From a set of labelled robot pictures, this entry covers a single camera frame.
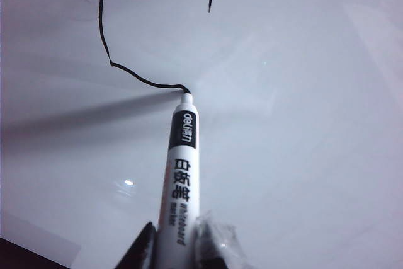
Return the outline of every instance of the black label band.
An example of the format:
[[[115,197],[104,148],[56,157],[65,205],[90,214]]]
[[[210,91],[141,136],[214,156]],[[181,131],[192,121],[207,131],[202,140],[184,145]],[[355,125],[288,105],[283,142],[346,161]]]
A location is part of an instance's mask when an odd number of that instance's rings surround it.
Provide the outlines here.
[[[181,110],[172,117],[168,149],[178,145],[196,148],[196,115],[188,110]]]

